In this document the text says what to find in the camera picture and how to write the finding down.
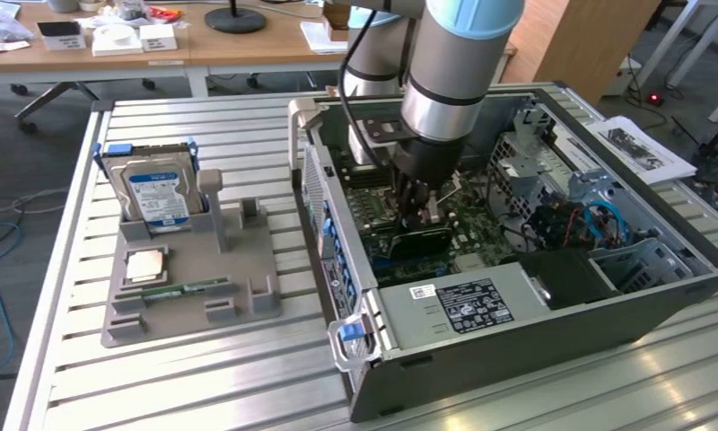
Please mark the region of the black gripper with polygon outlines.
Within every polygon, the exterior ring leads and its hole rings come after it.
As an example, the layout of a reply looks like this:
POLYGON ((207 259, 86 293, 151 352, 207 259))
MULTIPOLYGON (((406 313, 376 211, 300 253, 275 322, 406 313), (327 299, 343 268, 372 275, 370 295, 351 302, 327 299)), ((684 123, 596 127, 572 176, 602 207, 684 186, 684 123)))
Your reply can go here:
POLYGON ((412 138, 395 145, 394 198, 402 231, 420 227, 418 211, 427 205, 430 194, 435 194, 450 179, 463 148, 463 138, 440 142, 412 138))

